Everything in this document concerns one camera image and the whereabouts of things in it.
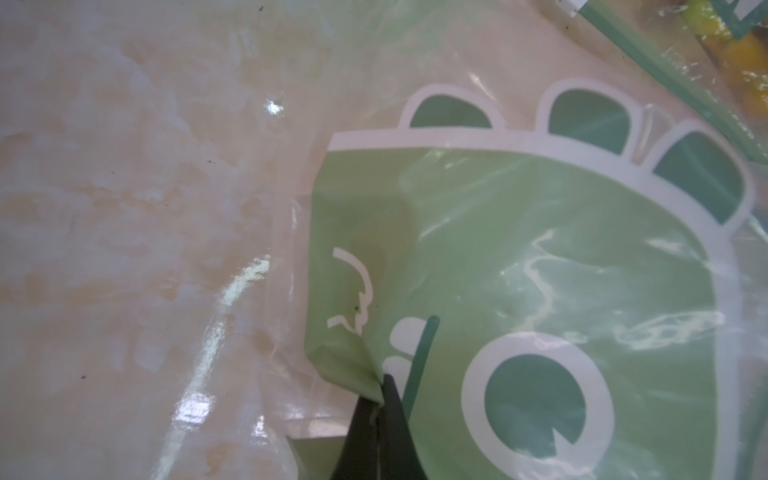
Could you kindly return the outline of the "zip-top bag with dinosaur print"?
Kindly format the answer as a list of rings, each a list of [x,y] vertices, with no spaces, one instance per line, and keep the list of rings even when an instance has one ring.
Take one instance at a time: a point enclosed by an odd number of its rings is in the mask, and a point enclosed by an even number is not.
[[[396,383],[427,479],[763,479],[767,169],[660,92],[327,74],[279,176],[268,418],[330,479]]]

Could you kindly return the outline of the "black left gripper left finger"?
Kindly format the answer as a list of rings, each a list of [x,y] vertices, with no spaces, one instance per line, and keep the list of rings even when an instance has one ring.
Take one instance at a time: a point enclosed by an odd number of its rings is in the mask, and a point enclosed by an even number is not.
[[[364,397],[358,399],[331,480],[378,478],[378,414],[378,403]]]

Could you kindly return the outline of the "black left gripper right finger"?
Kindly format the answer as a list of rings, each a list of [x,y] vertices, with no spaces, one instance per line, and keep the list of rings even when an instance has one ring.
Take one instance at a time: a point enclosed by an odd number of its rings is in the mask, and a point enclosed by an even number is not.
[[[384,403],[377,419],[379,478],[427,480],[405,418],[394,378],[386,374],[382,385]]]

